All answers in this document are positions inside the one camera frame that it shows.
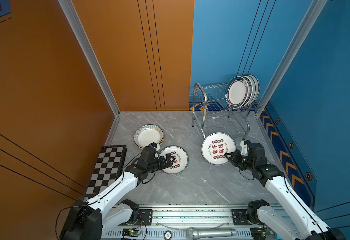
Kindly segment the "white red patterned plate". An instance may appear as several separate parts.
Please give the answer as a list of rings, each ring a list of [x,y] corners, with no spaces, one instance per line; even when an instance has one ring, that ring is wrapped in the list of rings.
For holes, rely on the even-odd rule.
[[[162,170],[164,173],[178,174],[187,167],[189,156],[183,148],[178,146],[166,147],[160,152],[160,156],[165,156],[166,154],[174,157],[175,161],[171,167]]]

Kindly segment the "white deep plate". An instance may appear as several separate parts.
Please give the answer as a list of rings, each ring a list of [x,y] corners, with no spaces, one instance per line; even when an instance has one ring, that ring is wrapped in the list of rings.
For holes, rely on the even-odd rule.
[[[151,143],[158,144],[163,134],[163,130],[157,125],[144,125],[135,132],[134,142],[139,148],[143,149]]]

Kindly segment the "silver wire dish rack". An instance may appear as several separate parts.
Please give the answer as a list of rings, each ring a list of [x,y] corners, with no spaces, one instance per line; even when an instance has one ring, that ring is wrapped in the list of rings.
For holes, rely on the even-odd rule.
[[[194,85],[191,96],[190,110],[192,112],[192,127],[197,127],[203,138],[207,137],[207,125],[213,125],[218,119],[236,121],[239,124],[238,134],[244,141],[250,133],[248,117],[251,112],[260,107],[260,103],[254,103],[245,107],[230,107],[226,102],[227,83],[203,87]]]

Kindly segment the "green rimmed text plate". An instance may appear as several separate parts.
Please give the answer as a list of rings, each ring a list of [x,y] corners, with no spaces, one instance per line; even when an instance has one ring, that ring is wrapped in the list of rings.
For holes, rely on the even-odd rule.
[[[243,107],[249,99],[249,83],[245,77],[233,78],[228,86],[226,93],[226,102],[230,108]]]

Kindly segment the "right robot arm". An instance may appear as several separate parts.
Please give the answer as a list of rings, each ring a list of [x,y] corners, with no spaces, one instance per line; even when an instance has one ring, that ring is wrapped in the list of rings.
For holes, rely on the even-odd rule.
[[[339,229],[330,228],[294,191],[284,173],[270,164],[264,147],[259,143],[243,141],[242,148],[226,153],[226,159],[241,171],[249,170],[281,204],[291,222],[281,217],[264,200],[248,204],[247,219],[251,224],[265,224],[284,240],[344,240]]]

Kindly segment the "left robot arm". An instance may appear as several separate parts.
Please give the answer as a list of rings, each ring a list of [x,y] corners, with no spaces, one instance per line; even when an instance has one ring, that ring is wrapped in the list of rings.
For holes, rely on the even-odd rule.
[[[122,223],[134,223],[139,205],[122,198],[140,184],[147,184],[149,174],[174,164],[170,154],[160,156],[160,146],[151,143],[126,167],[121,176],[105,190],[86,202],[77,201],[68,207],[69,213],[58,240],[99,240],[104,232]]]

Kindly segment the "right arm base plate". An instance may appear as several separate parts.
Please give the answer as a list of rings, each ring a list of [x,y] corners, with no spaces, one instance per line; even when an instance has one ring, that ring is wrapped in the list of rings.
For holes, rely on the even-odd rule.
[[[235,226],[254,225],[265,226],[258,218],[257,211],[253,209],[232,209],[232,218]]]

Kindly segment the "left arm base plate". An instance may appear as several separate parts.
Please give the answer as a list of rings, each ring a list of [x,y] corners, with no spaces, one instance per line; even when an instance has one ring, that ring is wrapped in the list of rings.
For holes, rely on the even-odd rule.
[[[123,210],[116,213],[111,220],[121,226],[138,226],[140,224],[150,226],[152,224],[153,210]]]

